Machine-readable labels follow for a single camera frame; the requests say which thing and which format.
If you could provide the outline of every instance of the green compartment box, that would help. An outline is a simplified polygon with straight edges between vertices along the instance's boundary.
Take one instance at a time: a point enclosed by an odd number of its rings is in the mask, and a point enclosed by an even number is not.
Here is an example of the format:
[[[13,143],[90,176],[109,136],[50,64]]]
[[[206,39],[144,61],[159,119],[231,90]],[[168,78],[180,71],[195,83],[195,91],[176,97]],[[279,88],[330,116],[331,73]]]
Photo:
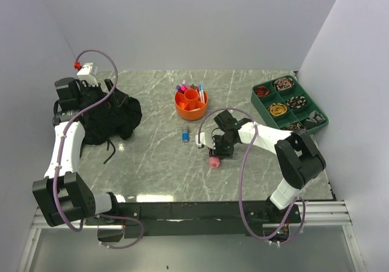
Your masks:
[[[294,80],[294,86],[291,88],[288,88],[286,90],[282,90],[277,92],[274,88],[274,81],[283,78],[288,77],[292,78]],[[276,129],[283,129],[285,126],[292,124],[292,123],[300,123],[303,125],[303,122],[305,119],[309,117],[309,114],[312,111],[318,111],[320,112],[324,118],[326,119],[322,124],[308,129],[307,133],[314,134],[319,129],[323,128],[328,124],[328,117],[325,115],[325,113],[316,105],[314,100],[308,95],[308,93],[304,90],[304,88],[298,83],[296,78],[294,76],[286,75],[286,76],[280,76],[277,79],[274,79],[272,81],[268,81],[262,84],[255,85],[252,89],[251,94],[251,102],[253,103],[254,107],[257,109],[257,111],[262,116],[262,119],[265,121],[267,126],[270,126],[271,128]],[[264,97],[258,97],[256,93],[254,92],[254,89],[265,86],[269,89],[269,94],[267,94]],[[304,96],[306,98],[306,105],[292,110],[287,106],[286,101],[292,97],[295,96]],[[282,103],[287,107],[287,112],[281,116],[273,117],[268,111],[268,108],[273,103]]]

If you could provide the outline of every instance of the gray marble tabletop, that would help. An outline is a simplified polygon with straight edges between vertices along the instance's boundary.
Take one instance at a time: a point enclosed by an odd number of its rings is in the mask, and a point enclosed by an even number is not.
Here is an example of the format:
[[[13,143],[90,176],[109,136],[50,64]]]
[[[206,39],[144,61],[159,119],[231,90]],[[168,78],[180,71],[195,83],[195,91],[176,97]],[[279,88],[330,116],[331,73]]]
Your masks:
[[[204,82],[209,95],[208,112],[220,107],[237,107],[248,111],[264,123],[250,102],[251,88],[291,71],[260,70],[169,70],[124,71],[119,73],[118,88],[138,99],[143,118],[131,138],[112,138],[116,154],[107,164],[112,149],[106,144],[85,146],[80,175],[95,194],[112,191],[120,201],[217,201],[238,199],[238,177],[247,145],[235,147],[233,159],[223,160],[212,169],[206,148],[194,143],[200,121],[186,121],[176,113],[175,87],[182,80]],[[112,77],[100,72],[99,82]],[[238,120],[240,113],[233,112]],[[216,127],[211,116],[205,131]],[[182,126],[190,128],[190,141],[183,143]],[[253,148],[244,173],[244,199],[265,200],[275,190],[282,174],[275,155]],[[332,199],[325,172],[303,191],[306,199]]]

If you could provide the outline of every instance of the metal frame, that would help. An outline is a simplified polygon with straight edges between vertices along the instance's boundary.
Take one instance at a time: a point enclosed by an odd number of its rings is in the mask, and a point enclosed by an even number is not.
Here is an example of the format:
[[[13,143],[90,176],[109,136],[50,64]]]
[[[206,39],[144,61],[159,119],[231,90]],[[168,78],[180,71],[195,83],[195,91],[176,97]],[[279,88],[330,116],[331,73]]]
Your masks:
[[[353,224],[348,214],[348,210],[344,201],[307,201],[305,226],[342,226],[345,233],[345,239],[350,251],[351,258],[354,263],[356,272],[366,272],[365,263],[360,252],[359,244],[353,230]],[[303,212],[301,202],[296,203]],[[78,226],[80,221],[74,221],[73,224]],[[264,224],[263,227],[278,226],[274,224]],[[30,270],[33,256],[35,254],[36,246],[42,229],[46,228],[68,228],[66,225],[51,227],[46,223],[42,212],[38,208],[32,222],[29,238],[24,249],[18,272],[27,272]],[[121,225],[84,225],[86,229],[120,229]]]

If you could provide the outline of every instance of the orange container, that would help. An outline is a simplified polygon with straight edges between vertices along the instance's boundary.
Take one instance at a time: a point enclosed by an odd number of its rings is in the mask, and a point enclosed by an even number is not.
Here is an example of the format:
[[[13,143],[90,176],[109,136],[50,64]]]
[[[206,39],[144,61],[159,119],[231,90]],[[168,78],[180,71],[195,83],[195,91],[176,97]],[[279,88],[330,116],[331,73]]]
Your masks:
[[[200,101],[199,90],[188,89],[184,94],[176,93],[174,100],[178,115],[186,120],[197,120],[204,116],[208,106],[208,95],[204,91],[205,104]]]

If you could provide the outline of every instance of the gray wall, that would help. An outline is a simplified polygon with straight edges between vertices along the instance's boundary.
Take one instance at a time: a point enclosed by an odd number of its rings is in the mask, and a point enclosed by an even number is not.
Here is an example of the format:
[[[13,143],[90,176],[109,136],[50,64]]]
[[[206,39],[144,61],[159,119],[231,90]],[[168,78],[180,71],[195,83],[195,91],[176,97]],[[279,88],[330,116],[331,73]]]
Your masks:
[[[43,0],[0,0],[0,32],[0,270],[15,271],[51,158],[53,82],[74,58]]]
[[[74,53],[121,69],[298,70],[335,0],[45,2]]]
[[[369,271],[388,271],[389,0],[337,0],[299,78],[329,117],[318,135]]]

